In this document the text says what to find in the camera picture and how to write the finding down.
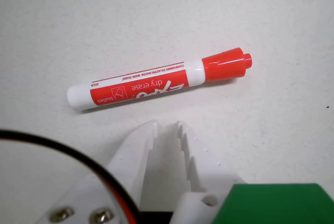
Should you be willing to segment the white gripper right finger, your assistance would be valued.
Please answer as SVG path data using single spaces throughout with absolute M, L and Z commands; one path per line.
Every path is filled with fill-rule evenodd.
M 187 123 L 176 126 L 190 191 L 180 197 L 170 223 L 212 223 L 233 185 L 245 181 Z

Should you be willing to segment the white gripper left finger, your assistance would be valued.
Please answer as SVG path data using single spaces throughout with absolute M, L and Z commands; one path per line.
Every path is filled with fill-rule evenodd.
M 124 139 L 106 166 L 136 206 L 140 205 L 148 154 L 157 132 L 156 121 L 139 126 Z M 73 185 L 37 222 L 122 223 L 122 219 L 102 182 L 91 173 Z

